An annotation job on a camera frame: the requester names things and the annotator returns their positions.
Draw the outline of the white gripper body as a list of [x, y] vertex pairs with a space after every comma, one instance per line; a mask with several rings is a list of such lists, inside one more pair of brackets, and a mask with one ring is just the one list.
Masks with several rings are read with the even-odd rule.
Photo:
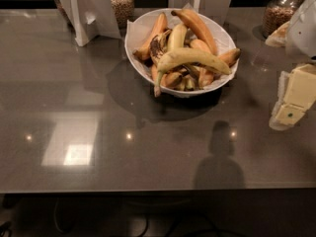
[[299, 64], [290, 75], [283, 100], [308, 110], [316, 101], [316, 66]]

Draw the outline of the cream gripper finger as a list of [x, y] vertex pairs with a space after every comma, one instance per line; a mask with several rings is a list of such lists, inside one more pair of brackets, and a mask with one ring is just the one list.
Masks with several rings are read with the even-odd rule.
[[306, 107], [300, 100], [298, 79], [282, 71], [278, 79], [277, 101], [272, 110], [269, 126], [278, 131], [294, 127], [305, 115]]

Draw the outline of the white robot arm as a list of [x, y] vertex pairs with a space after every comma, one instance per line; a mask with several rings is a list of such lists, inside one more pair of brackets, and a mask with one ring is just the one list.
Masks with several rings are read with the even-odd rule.
[[269, 126], [274, 130], [294, 127], [316, 102], [316, 0], [305, 0], [291, 19], [266, 39], [266, 45], [284, 46], [295, 68], [282, 71], [278, 100]]

